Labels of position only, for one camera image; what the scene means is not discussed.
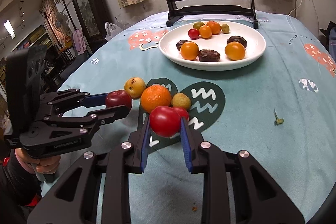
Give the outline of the person's left hand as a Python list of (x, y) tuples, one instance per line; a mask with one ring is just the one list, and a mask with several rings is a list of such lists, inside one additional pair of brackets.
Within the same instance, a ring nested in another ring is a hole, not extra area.
[(44, 159), (33, 159), (22, 148), (15, 149), (15, 156), (19, 164), (29, 173), (54, 174), (59, 167), (61, 156)]

